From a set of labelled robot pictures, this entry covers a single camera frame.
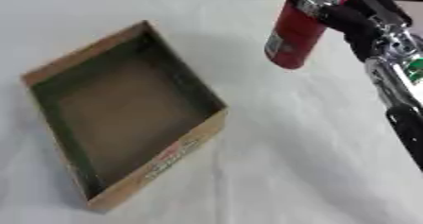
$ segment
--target cardboard box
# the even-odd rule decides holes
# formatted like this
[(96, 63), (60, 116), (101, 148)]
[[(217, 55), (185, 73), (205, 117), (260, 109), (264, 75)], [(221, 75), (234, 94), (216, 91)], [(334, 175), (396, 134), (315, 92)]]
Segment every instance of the cardboard box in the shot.
[(227, 113), (147, 22), (23, 78), (96, 209), (125, 200), (210, 139)]

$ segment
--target spray can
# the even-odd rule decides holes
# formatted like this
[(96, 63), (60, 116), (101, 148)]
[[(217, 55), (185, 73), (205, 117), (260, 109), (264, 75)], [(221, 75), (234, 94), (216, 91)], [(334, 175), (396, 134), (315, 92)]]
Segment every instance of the spray can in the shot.
[[(321, 3), (345, 0), (316, 0)], [(264, 52), (267, 57), (286, 69), (297, 69), (312, 52), (314, 45), (325, 31), (326, 27), (319, 24), (302, 8), (286, 0), (285, 5), (270, 35)]]

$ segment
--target robotic hand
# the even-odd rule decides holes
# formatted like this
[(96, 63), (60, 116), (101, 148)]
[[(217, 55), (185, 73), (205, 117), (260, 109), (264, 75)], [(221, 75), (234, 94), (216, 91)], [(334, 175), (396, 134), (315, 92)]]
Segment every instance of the robotic hand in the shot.
[(289, 0), (321, 24), (341, 31), (387, 107), (386, 117), (423, 171), (423, 40), (392, 0)]

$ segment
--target white tablecloth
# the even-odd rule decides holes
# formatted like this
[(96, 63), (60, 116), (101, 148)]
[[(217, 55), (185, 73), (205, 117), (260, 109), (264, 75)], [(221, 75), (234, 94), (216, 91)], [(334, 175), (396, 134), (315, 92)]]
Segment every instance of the white tablecloth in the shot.
[[(0, 223), (422, 223), (423, 181), (342, 35), (269, 62), (283, 0), (0, 0)], [(19, 76), (143, 19), (230, 107), (225, 130), (105, 215), (84, 203)]]

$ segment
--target printed label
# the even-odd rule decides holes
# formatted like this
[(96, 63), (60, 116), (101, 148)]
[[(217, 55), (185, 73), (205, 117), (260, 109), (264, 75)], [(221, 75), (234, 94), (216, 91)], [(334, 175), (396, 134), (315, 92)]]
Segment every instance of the printed label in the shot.
[(293, 47), (283, 40), (278, 33), (274, 30), (267, 40), (265, 51), (269, 54), (270, 58), (274, 58), (279, 51), (284, 53), (290, 53), (293, 51)]
[(160, 173), (169, 168), (176, 161), (180, 160), (189, 150), (196, 147), (198, 144), (198, 140), (185, 142), (183, 144), (180, 144), (179, 142), (173, 143), (150, 165), (150, 170), (145, 175), (145, 178), (148, 180), (156, 178)]

